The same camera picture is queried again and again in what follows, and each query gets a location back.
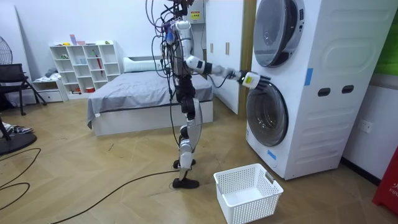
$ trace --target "white laundry basket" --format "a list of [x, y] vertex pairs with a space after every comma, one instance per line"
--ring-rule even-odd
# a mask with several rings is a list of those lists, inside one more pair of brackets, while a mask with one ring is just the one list
[[218, 172], [214, 179], [217, 199], [228, 224], [273, 215], [284, 191], [260, 164]]

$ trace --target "humanoid robot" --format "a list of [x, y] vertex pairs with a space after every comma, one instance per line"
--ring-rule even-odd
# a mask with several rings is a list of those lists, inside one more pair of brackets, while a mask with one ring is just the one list
[[192, 85], [192, 75], [212, 74], [224, 79], [236, 80], [240, 85], [248, 88], [264, 88], [269, 84], [269, 78], [262, 77], [248, 71], [236, 71], [224, 68], [221, 65], [208, 63], [192, 55], [193, 34], [189, 21], [182, 19], [187, 15], [187, 9], [194, 0], [171, 0], [174, 6], [165, 12], [171, 12], [174, 17], [164, 22], [162, 32], [165, 33], [165, 42], [162, 48], [167, 49], [171, 58], [172, 75], [177, 80], [175, 96], [181, 105], [182, 113], [187, 117], [187, 124], [180, 128], [178, 139], [179, 159], [174, 161], [173, 167], [180, 170], [180, 175], [173, 181], [173, 188], [194, 189], [199, 186], [199, 181], [187, 178], [188, 171], [196, 163], [193, 159], [195, 148], [198, 144], [202, 114], [199, 100], [195, 98], [195, 89]]

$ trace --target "wall outlet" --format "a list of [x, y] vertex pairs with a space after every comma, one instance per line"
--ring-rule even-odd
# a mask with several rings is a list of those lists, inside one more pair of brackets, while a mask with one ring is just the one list
[[361, 119], [358, 122], [358, 129], [369, 134], [372, 131], [372, 125], [372, 122]]

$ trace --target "electric fan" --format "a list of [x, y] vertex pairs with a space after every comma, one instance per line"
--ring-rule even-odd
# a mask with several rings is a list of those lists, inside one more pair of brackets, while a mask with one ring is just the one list
[[12, 64], [12, 51], [7, 42], [0, 37], [0, 65]]
[[[12, 51], [7, 42], [0, 37], [0, 65], [12, 64]], [[17, 134], [10, 136], [7, 133], [2, 120], [0, 118], [0, 131], [3, 137], [0, 139], [0, 156], [21, 150], [36, 141], [37, 137], [34, 134]]]

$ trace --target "pillow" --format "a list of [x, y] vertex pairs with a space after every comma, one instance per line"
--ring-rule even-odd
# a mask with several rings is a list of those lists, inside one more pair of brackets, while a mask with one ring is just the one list
[[129, 58], [123, 58], [124, 73], [127, 72], [145, 72], [145, 71], [156, 71], [162, 69], [160, 60], [142, 60], [133, 61]]

